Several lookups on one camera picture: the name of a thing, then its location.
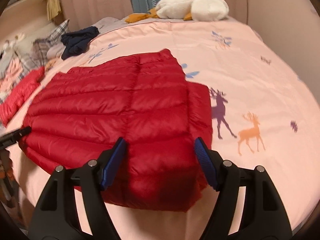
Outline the red puffer down jacket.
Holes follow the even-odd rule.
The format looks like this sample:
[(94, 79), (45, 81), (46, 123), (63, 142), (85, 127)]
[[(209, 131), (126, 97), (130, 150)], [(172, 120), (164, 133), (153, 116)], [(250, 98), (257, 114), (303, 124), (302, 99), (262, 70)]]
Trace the red puffer down jacket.
[(107, 203), (188, 211), (207, 182), (194, 141), (212, 143), (207, 86), (189, 82), (167, 49), (59, 72), (33, 98), (19, 145), (48, 173), (99, 157), (118, 138), (128, 144)]

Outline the pink garment on pile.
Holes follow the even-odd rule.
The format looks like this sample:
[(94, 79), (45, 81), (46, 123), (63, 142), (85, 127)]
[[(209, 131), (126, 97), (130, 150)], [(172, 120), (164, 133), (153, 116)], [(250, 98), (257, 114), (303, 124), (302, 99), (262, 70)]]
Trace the pink garment on pile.
[(8, 92), (12, 89), (14, 81), (23, 72), (23, 67), (19, 59), (12, 59), (1, 78), (1, 92)]

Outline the grey plaid pillow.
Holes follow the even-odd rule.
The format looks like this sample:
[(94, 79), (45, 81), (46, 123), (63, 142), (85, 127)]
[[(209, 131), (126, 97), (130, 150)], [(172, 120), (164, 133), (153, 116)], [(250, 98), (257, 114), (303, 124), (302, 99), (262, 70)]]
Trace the grey plaid pillow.
[(69, 32), (69, 20), (65, 20), (58, 25), (50, 34), (45, 38), (37, 38), (33, 42), (31, 49), (31, 57), (41, 66), (48, 62), (47, 53), (50, 48), (61, 42), (61, 36)]

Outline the grey folded garment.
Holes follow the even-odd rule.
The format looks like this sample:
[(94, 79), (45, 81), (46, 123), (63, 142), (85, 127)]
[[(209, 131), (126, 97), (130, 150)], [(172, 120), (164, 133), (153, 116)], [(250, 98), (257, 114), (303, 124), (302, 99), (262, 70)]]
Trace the grey folded garment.
[(57, 43), (47, 51), (47, 59), (60, 58), (65, 51), (66, 46), (63, 43)]

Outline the pink deer print duvet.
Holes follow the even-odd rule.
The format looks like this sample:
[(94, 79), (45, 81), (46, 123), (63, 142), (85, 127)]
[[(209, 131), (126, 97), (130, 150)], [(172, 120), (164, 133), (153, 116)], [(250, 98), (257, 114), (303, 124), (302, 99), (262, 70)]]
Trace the pink deer print duvet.
[[(217, 138), (212, 121), (212, 148), (224, 159), (245, 168), (266, 168), (287, 211), (293, 231), (305, 223), (319, 202), (319, 105), (297, 74), (270, 50), (247, 25), (220, 22), (151, 22), (127, 25), (105, 33), (91, 42), (89, 51), (59, 61), (41, 86), (20, 108), (8, 131), (21, 126), (33, 97), (58, 72), (72, 67), (91, 67), (131, 54), (156, 52), (164, 48), (182, 66), (187, 80), (222, 91), (225, 119), (233, 133), (253, 128), (242, 115), (255, 114), (264, 142), (249, 138), (252, 153), (221, 125)], [(9, 148), (19, 202), (26, 225), (49, 174), (20, 150)], [(217, 199), (210, 187), (188, 212), (130, 209), (112, 204), (106, 207), (123, 239), (199, 239)]]

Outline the navy blue folded garment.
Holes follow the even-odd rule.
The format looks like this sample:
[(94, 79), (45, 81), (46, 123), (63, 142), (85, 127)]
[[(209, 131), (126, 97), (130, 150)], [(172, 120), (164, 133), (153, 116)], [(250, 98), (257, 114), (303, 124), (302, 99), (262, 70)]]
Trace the navy blue folded garment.
[(90, 41), (99, 34), (99, 30), (95, 26), (63, 34), (61, 42), (65, 46), (65, 50), (61, 55), (61, 59), (66, 60), (69, 57), (85, 53)]

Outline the beige curtain tassel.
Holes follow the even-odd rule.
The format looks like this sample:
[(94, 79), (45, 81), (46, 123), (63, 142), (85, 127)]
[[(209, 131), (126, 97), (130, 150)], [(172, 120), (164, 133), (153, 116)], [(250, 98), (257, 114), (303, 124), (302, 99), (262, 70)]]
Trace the beige curtain tassel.
[(47, 0), (47, 18), (49, 21), (56, 18), (62, 11), (59, 0)]

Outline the white goose plush toy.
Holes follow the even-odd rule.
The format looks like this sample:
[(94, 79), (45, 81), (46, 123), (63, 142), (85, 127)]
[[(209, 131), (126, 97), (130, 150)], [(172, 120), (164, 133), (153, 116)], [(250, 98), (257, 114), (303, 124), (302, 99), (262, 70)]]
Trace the white goose plush toy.
[(174, 19), (184, 21), (220, 21), (229, 14), (225, 0), (160, 0), (147, 13), (133, 13), (126, 23), (136, 23), (148, 18)]

